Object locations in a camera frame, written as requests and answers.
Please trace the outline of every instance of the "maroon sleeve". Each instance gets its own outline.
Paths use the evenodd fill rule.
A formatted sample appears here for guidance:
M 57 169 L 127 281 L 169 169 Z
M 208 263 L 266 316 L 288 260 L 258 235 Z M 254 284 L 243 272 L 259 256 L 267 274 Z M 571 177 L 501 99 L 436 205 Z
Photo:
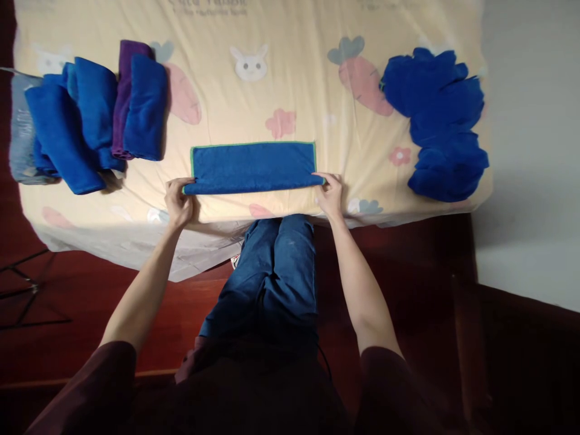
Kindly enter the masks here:
M 362 398 L 357 434 L 439 434 L 435 412 L 403 358 L 383 347 L 361 355 Z
M 27 434 L 111 433 L 128 417 L 137 353 L 124 341 L 99 347 Z

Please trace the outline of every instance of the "white wall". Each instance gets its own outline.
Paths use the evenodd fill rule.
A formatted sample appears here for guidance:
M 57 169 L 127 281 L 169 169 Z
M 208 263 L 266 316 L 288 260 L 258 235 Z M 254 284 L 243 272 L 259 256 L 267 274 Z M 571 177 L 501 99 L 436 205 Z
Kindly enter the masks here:
M 486 0 L 494 193 L 479 280 L 580 312 L 580 0 Z

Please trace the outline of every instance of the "person's left arm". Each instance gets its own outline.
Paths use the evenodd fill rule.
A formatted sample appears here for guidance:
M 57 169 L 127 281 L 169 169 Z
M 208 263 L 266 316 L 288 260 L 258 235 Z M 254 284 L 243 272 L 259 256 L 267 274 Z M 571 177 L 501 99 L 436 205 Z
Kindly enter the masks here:
M 139 354 L 163 301 L 177 241 L 192 218 L 193 198 L 181 193 L 183 187 L 192 182 L 191 178 L 177 178 L 167 183 L 167 230 L 115 308 L 99 346 L 111 341 L 126 341 Z

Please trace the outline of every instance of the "pile of blue towels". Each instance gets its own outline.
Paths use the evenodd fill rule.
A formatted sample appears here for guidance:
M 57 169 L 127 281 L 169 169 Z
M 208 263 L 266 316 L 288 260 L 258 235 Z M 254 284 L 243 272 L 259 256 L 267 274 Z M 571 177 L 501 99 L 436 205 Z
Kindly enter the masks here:
M 167 104 L 165 68 L 147 56 L 132 58 L 132 87 L 124 137 L 135 154 L 161 159 Z M 106 188 L 100 172 L 124 172 L 126 162 L 111 152 L 117 77 L 107 68 L 76 57 L 61 74 L 47 74 L 25 92 L 33 119 L 34 164 L 47 176 L 63 178 L 73 193 Z
M 409 187 L 444 202 L 470 197 L 489 167 L 471 132 L 483 110 L 479 79 L 468 79 L 467 66 L 456 60 L 453 51 L 433 56 L 416 48 L 413 56 L 388 61 L 380 85 L 388 102 L 411 118 L 411 137 L 422 148 Z

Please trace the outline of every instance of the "person's left hand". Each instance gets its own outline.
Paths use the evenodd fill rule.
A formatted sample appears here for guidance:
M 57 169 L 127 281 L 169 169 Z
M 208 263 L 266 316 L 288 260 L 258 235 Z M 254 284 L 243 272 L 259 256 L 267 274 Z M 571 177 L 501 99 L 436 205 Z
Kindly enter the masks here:
M 175 178 L 165 184 L 169 224 L 179 229 L 183 229 L 193 215 L 193 197 L 182 193 L 183 187 L 191 183 L 195 183 L 195 178 Z

